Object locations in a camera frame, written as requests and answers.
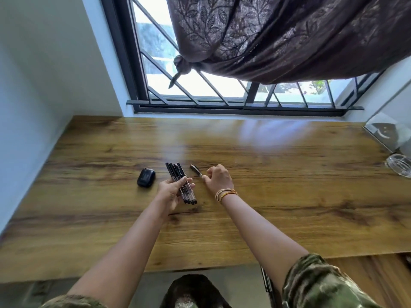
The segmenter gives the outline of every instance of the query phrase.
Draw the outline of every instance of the bundle of pens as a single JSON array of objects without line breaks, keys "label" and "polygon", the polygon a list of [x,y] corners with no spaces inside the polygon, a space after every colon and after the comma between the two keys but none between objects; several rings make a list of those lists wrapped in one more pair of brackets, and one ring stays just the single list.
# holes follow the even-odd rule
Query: bundle of pens
[{"label": "bundle of pens", "polygon": [[[178,181],[186,176],[179,163],[166,163],[166,167],[174,181]],[[191,189],[190,184],[187,181],[185,182],[184,186],[180,188],[180,192],[184,203],[191,205],[197,204],[196,196],[194,195],[193,190]]]}]

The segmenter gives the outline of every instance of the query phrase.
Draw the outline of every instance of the brown curtain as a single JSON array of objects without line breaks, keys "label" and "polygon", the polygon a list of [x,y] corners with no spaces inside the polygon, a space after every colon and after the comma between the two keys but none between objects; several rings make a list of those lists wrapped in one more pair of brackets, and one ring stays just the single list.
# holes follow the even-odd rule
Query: brown curtain
[{"label": "brown curtain", "polygon": [[339,79],[411,55],[411,0],[167,3],[181,74],[196,68],[264,84]]}]

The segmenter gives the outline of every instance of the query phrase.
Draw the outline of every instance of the camouflage shirt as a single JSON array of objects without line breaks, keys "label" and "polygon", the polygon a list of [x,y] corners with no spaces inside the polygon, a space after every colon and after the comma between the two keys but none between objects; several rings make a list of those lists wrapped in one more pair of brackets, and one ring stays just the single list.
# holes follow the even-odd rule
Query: camouflage shirt
[{"label": "camouflage shirt", "polygon": [[[195,300],[191,300],[192,307],[197,307]],[[284,283],[282,300],[283,308],[381,308],[339,268],[328,264],[317,254],[302,257],[290,269]],[[174,307],[178,308],[180,302],[176,300]],[[187,307],[187,298],[184,302],[184,306]],[[63,295],[48,301],[42,307],[104,308],[105,306],[88,297]]]}]

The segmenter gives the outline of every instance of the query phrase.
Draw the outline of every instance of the gold bracelet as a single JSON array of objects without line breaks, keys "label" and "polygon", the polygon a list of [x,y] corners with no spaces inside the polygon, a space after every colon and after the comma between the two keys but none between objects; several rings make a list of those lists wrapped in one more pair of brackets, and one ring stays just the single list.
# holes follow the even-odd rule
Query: gold bracelet
[{"label": "gold bracelet", "polygon": [[234,189],[230,189],[230,188],[224,188],[224,189],[220,189],[219,191],[217,191],[217,193],[215,194],[215,199],[218,201],[218,197],[219,195],[224,192],[224,191],[235,191]]},{"label": "gold bracelet", "polygon": [[238,193],[237,193],[237,191],[227,191],[226,193],[224,193],[221,197],[220,197],[220,204],[221,204],[221,201],[223,200],[223,197],[225,197],[226,195],[230,195],[230,194],[232,194],[232,195],[238,195]]}]

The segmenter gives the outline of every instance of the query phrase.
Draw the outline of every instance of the window frame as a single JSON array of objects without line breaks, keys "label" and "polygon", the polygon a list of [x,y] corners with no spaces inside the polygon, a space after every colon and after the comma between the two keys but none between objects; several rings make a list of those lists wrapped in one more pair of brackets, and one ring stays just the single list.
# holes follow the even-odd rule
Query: window frame
[{"label": "window frame", "polygon": [[[223,97],[199,71],[199,75],[219,97],[193,97],[186,92],[187,97],[162,95],[149,86],[142,56],[144,55],[146,58],[151,59],[150,62],[169,79],[171,76],[168,73],[164,73],[164,69],[160,69],[158,67],[159,64],[157,63],[156,65],[155,60],[140,48],[138,44],[136,20],[131,2],[136,3],[146,16],[148,14],[147,17],[149,20],[152,19],[144,7],[143,9],[141,8],[142,5],[138,0],[101,0],[121,70],[130,94],[131,99],[127,101],[127,104],[133,105],[135,113],[209,113],[341,117],[347,113],[348,110],[363,110],[362,107],[354,106],[355,103],[382,74],[382,72],[368,74],[362,77],[360,82],[358,82],[357,77],[353,78],[336,99],[333,99],[328,80],[324,80],[326,91],[331,101],[329,107],[308,104],[299,82],[296,82],[296,84],[304,101],[304,104],[302,103],[303,106],[290,104],[283,106],[274,93],[276,84],[271,85],[265,102],[254,102],[260,86],[260,84],[256,82],[251,82],[251,84],[246,87],[239,81],[244,88],[243,98]],[[173,44],[173,40],[169,38],[170,36],[164,34],[165,31],[161,26],[157,26],[158,24],[153,21],[152,23],[167,40],[176,47],[176,44]],[[151,98],[149,91],[156,98]],[[271,103],[270,99],[273,97],[276,99],[276,103]]]}]

